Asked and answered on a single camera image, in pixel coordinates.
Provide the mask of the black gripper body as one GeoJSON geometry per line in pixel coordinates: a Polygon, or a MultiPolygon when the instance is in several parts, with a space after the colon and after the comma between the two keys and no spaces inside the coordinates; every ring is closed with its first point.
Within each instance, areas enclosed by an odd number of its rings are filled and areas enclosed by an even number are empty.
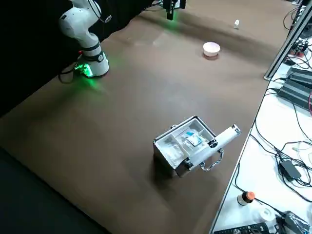
{"type": "Polygon", "coordinates": [[[186,0],[163,0],[162,1],[162,7],[164,9],[169,9],[169,8],[185,9],[186,0]]]}

